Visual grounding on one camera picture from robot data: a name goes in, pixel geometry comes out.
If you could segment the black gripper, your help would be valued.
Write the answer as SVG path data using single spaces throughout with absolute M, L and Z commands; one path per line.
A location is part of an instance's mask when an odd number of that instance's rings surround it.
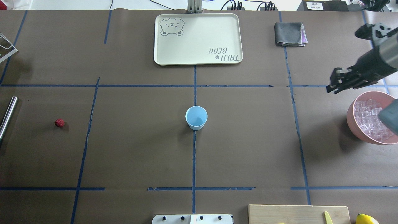
M 347 69 L 334 68 L 327 85 L 327 93 L 335 94 L 352 89 L 375 85 L 379 80 L 397 72 L 397 50 L 391 52 L 372 49 L 358 58 Z

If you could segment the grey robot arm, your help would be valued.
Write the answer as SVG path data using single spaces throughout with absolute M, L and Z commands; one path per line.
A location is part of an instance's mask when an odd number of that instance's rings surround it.
M 334 68 L 330 76 L 330 85 L 326 91 L 335 94 L 347 90 L 358 89 L 376 84 L 379 80 L 397 72 L 397 35 L 388 38 L 372 50 L 358 58 L 355 65 L 347 68 Z M 354 116 L 354 102 L 347 111 L 347 124 L 358 137 L 364 132 L 357 125 Z M 390 104 L 384 102 L 385 108 L 379 112 L 380 121 L 397 135 L 397 98 Z

